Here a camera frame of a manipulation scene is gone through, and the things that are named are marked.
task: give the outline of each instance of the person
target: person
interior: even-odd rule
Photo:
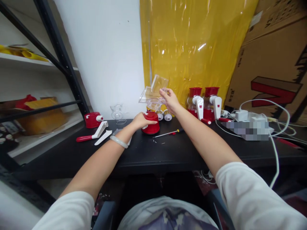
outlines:
[[[307,218],[271,190],[217,133],[184,109],[171,89],[160,94],[214,176],[236,229],[307,229]],[[128,143],[134,132],[154,123],[139,113],[116,137]],[[90,229],[94,201],[123,151],[122,144],[113,140],[101,146],[33,229]],[[200,207],[167,196],[135,204],[119,221],[118,229],[217,229]]]

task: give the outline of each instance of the red handle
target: red handle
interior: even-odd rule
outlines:
[[[202,122],[202,123],[205,123],[205,124],[207,124],[207,125],[211,125],[211,121],[208,120],[208,119],[205,119],[205,118],[201,119],[201,122]]]
[[[82,137],[77,137],[76,142],[83,142],[91,139],[93,139],[92,136],[82,136]]]
[[[231,120],[228,118],[219,118],[218,120],[221,122],[231,122]]]

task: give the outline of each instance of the red bag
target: red bag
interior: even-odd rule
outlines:
[[[26,98],[17,101],[15,108],[23,109],[23,110],[29,110],[29,111],[34,110],[34,109],[31,109],[29,106],[25,105],[25,102],[30,102],[30,101],[37,101],[37,99],[35,97],[31,96],[31,94],[29,94],[29,95],[26,96]]]

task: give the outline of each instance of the clear plastic container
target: clear plastic container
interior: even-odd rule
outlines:
[[[160,77],[159,75],[156,74],[151,84],[151,91],[153,93],[159,93],[159,90],[165,89],[168,83],[169,83],[168,79]]]
[[[138,102],[146,103],[149,109],[159,111],[162,104],[165,103],[165,100],[161,97],[159,90],[162,88],[166,91],[168,82],[169,81],[167,79],[162,78],[159,75],[155,75],[152,87],[146,86]]]
[[[116,120],[117,125],[122,125],[126,123],[126,119],[124,118],[124,112],[123,112],[123,105],[117,104],[117,105],[111,105],[111,116],[114,120]]]

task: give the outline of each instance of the screwdriver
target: screwdriver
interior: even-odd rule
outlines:
[[[179,133],[179,132],[182,132],[184,131],[183,128],[180,128],[180,129],[177,129],[176,131],[173,131],[173,132],[169,132],[167,134],[171,134],[171,133]]]

